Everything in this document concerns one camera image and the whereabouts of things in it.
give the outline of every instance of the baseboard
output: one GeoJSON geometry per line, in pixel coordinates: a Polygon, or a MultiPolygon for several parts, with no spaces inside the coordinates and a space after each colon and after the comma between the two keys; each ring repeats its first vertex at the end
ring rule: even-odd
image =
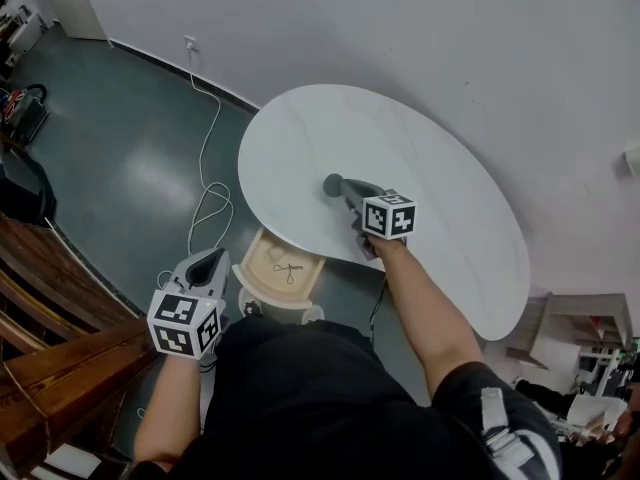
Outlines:
{"type": "Polygon", "coordinates": [[[84,255],[73,245],[73,242],[69,240],[67,235],[60,229],[55,222],[47,219],[47,224],[53,231],[53,234],[60,240],[60,243],[69,251],[71,256],[78,261],[78,263],[87,271],[87,273],[93,277],[94,281],[102,285],[111,297],[124,306],[133,316],[140,317],[145,316],[145,313],[140,310],[127,296],[125,296],[120,290],[118,290],[106,277],[104,277],[92,264],[88,261],[84,255]]]}
{"type": "MultiPolygon", "coordinates": [[[[117,39],[109,38],[107,39],[107,41],[114,48],[118,48],[119,50],[123,50],[127,53],[131,53],[136,57],[139,57],[148,62],[151,62],[152,64],[155,64],[156,66],[166,69],[167,71],[170,71],[171,73],[178,75],[179,77],[184,78],[185,80],[189,80],[189,72],[181,68],[180,66],[173,64],[172,62],[168,62],[164,59],[161,59],[160,57],[157,57],[156,55],[152,55],[148,52],[145,52],[131,45],[118,41],[117,39]]],[[[259,108],[257,105],[255,105],[254,103],[244,98],[241,98],[237,94],[234,94],[232,91],[222,88],[214,84],[210,80],[207,80],[206,78],[202,78],[197,75],[193,75],[193,78],[200,87],[212,92],[219,98],[222,98],[228,101],[229,103],[232,103],[237,107],[240,107],[241,109],[245,110],[246,112],[249,112],[252,115],[256,115],[258,113],[259,108]]]]}

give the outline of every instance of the black bag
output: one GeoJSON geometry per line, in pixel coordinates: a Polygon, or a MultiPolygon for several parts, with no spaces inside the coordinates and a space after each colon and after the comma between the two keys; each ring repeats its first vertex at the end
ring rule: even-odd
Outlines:
{"type": "Polygon", "coordinates": [[[14,149],[5,155],[16,154],[15,161],[20,162],[24,172],[33,178],[39,187],[37,194],[7,177],[5,168],[0,165],[0,212],[7,217],[28,224],[48,227],[45,218],[51,219],[55,211],[56,199],[42,166],[29,155],[14,149]]]}

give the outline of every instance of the door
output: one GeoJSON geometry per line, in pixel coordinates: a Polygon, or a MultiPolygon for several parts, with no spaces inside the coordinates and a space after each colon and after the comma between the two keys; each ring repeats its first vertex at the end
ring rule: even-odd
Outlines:
{"type": "Polygon", "coordinates": [[[53,12],[69,37],[106,39],[89,0],[50,0],[53,12]]]}

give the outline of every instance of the power cord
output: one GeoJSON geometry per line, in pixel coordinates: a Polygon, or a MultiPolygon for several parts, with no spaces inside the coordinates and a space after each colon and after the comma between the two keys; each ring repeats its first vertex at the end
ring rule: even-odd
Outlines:
{"type": "Polygon", "coordinates": [[[218,360],[214,359],[213,362],[207,365],[200,365],[200,373],[209,373],[211,370],[213,370],[216,367],[217,363],[218,363],[218,360]]]}
{"type": "Polygon", "coordinates": [[[384,280],[382,281],[382,288],[380,289],[380,295],[378,295],[378,300],[376,301],[376,305],[373,307],[373,311],[371,312],[371,316],[369,317],[369,339],[371,340],[371,347],[373,348],[375,345],[375,318],[378,310],[380,309],[380,305],[382,304],[382,299],[384,298],[384,292],[387,291],[387,276],[384,276],[384,280]]]}
{"type": "MultiPolygon", "coordinates": [[[[233,214],[234,214],[234,206],[233,203],[231,202],[231,190],[229,190],[229,187],[227,187],[224,183],[221,183],[219,181],[214,181],[212,183],[206,184],[204,181],[204,174],[203,174],[203,169],[202,169],[202,157],[204,155],[204,150],[207,148],[207,144],[209,143],[209,138],[211,137],[211,133],[213,132],[213,128],[216,125],[216,122],[218,121],[218,116],[220,115],[220,110],[222,109],[222,102],[220,101],[220,99],[210,93],[209,91],[205,91],[204,89],[200,89],[199,87],[196,86],[195,81],[193,79],[193,63],[192,63],[192,59],[191,59],[191,52],[194,51],[193,47],[191,48],[187,48],[187,54],[189,56],[189,79],[191,80],[191,87],[193,87],[193,89],[197,92],[201,92],[202,94],[206,94],[207,96],[212,97],[214,100],[216,100],[216,102],[218,103],[218,110],[216,111],[216,115],[213,118],[213,121],[211,122],[211,126],[209,127],[209,131],[207,132],[207,135],[205,135],[204,141],[202,143],[202,148],[200,148],[200,155],[198,156],[198,170],[200,171],[200,184],[202,185],[202,196],[200,197],[200,202],[198,203],[198,206],[196,207],[195,211],[193,212],[193,217],[191,218],[191,227],[189,228],[189,234],[187,235],[187,254],[189,255],[189,257],[193,256],[193,252],[191,250],[191,241],[193,239],[193,232],[195,230],[195,228],[197,226],[199,226],[200,224],[202,224],[203,222],[209,220],[211,217],[214,217],[220,213],[222,213],[227,206],[231,208],[231,212],[229,214],[229,221],[227,222],[227,226],[224,228],[224,231],[222,232],[222,235],[220,235],[220,238],[218,238],[218,241],[215,243],[215,245],[213,246],[213,248],[215,249],[216,247],[218,247],[220,245],[220,242],[222,242],[222,239],[226,236],[227,231],[229,231],[229,227],[231,226],[231,222],[233,221],[233,214]],[[216,192],[215,190],[212,190],[213,187],[215,186],[220,186],[222,187],[225,191],[226,191],[226,195],[224,194],[220,194],[219,192],[216,192]],[[200,219],[198,219],[198,215],[200,213],[200,210],[202,209],[202,204],[204,203],[205,198],[207,197],[207,194],[213,194],[214,196],[224,200],[224,205],[222,206],[222,208],[216,210],[215,212],[212,212],[200,219]]],[[[173,271],[171,270],[163,270],[162,272],[160,272],[158,274],[158,277],[156,279],[156,283],[158,284],[158,288],[162,289],[163,288],[163,284],[161,283],[161,277],[164,274],[172,274],[173,271]]]]}

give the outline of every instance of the black cable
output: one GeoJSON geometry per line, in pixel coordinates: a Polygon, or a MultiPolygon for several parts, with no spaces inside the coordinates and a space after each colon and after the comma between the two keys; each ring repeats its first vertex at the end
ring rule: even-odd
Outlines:
{"type": "Polygon", "coordinates": [[[382,304],[382,299],[384,298],[384,292],[387,290],[387,276],[384,276],[384,280],[382,281],[382,289],[380,290],[380,295],[378,295],[378,300],[376,301],[376,305],[373,307],[373,311],[371,312],[371,316],[369,317],[369,337],[371,339],[371,346],[374,346],[374,319],[376,318],[376,313],[380,309],[380,305],[382,304]]]}
{"type": "Polygon", "coordinates": [[[47,88],[42,84],[27,85],[27,87],[25,87],[25,89],[27,91],[30,91],[31,89],[39,89],[40,92],[42,93],[42,95],[40,96],[40,103],[44,103],[44,100],[47,99],[47,88]]]}
{"type": "Polygon", "coordinates": [[[211,370],[213,370],[216,367],[217,362],[218,360],[215,359],[211,364],[208,364],[206,366],[200,365],[200,373],[209,373],[211,370]]]}

